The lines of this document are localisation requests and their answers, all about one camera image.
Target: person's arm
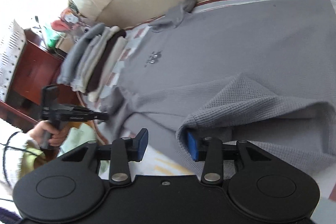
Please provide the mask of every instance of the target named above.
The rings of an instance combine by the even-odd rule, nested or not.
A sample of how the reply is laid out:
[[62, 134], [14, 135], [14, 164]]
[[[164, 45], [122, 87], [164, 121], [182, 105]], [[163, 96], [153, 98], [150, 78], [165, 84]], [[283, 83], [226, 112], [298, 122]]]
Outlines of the person's arm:
[[[21, 129], [10, 125], [8, 122], [0, 119], [0, 181], [10, 188], [13, 188], [21, 177], [22, 164], [25, 164], [24, 171], [33, 170], [35, 159], [39, 157], [35, 153], [39, 151], [38, 145], [42, 140], [44, 130], [51, 133], [49, 140], [51, 146], [59, 146], [67, 136], [68, 128], [59, 131], [51, 126], [47, 121], [39, 122], [28, 133], [23, 133]], [[34, 156], [33, 160], [26, 161], [27, 154]]]

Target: dark brown folded garment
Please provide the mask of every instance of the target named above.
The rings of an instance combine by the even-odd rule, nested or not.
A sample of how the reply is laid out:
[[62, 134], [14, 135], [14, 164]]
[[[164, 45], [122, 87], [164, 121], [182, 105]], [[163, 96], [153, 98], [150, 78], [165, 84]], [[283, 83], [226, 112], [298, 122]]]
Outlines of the dark brown folded garment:
[[115, 33], [114, 36], [110, 38], [110, 40], [107, 41], [105, 50], [100, 60], [98, 61], [98, 64], [96, 65], [95, 69], [93, 70], [89, 83], [87, 84], [87, 87], [86, 87], [87, 92], [94, 91], [98, 88], [101, 73], [103, 72], [104, 65], [113, 49], [113, 46], [115, 45], [119, 37], [125, 37], [125, 36], [126, 36], [126, 31], [120, 30], [119, 32]]

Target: hand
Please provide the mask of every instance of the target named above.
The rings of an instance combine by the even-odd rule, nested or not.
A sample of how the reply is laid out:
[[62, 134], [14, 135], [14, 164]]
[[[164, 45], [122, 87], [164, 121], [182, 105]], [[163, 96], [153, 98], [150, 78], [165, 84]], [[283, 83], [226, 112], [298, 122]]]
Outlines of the hand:
[[27, 134], [33, 138], [38, 144], [41, 144], [44, 131], [51, 134], [49, 144], [51, 146], [60, 146], [66, 139], [70, 126], [66, 125], [61, 131], [54, 128], [48, 121], [39, 122], [33, 129], [29, 130]]

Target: waffle-textured fabric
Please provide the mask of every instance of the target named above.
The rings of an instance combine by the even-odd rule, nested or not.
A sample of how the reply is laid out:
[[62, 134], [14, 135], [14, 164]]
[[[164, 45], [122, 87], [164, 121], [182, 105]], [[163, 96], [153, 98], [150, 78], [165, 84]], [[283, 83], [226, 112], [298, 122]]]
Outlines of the waffle-textured fabric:
[[[149, 31], [102, 103], [110, 141], [149, 144], [200, 174], [185, 134], [253, 141], [314, 174], [336, 162], [336, 16], [330, 0], [270, 0], [186, 14]], [[234, 174], [232, 163], [224, 174]]]

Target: white fuzzy sleeve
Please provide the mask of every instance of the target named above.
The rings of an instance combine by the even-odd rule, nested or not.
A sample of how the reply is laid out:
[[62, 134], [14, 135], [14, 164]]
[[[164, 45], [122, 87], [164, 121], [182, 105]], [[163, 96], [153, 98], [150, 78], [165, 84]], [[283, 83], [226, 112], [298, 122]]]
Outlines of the white fuzzy sleeve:
[[0, 181], [13, 188], [20, 174], [23, 151], [7, 148], [9, 145], [15, 148], [26, 149], [29, 143], [39, 149], [37, 143], [8, 122], [0, 119]]

